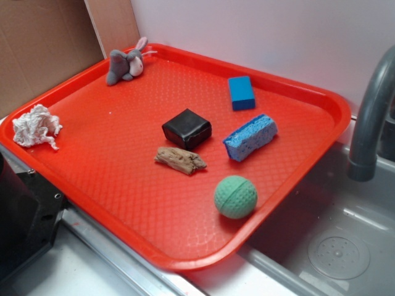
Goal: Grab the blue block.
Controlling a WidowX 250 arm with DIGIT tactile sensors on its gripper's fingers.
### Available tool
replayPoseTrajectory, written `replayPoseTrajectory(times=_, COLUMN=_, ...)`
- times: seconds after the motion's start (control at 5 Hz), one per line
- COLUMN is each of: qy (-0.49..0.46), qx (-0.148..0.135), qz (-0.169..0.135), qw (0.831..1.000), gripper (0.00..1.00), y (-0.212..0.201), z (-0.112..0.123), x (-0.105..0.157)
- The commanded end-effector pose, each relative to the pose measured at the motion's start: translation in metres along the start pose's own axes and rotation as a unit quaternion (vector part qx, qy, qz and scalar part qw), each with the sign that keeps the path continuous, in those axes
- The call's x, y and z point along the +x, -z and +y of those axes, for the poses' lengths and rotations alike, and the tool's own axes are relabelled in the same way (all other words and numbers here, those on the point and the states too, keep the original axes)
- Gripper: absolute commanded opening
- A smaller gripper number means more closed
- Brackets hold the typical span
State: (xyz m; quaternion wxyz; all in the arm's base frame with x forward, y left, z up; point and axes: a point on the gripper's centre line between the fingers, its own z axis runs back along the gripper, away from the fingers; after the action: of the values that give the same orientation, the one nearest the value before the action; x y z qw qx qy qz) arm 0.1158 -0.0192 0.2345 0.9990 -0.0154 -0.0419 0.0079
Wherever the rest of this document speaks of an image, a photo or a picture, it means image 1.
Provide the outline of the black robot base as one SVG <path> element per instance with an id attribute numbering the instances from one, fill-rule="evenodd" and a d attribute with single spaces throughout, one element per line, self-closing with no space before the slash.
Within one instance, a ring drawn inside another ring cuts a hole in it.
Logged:
<path id="1" fill-rule="evenodd" d="M 52 248 L 64 204 L 44 176 L 16 173 L 1 156 L 1 283 Z"/>

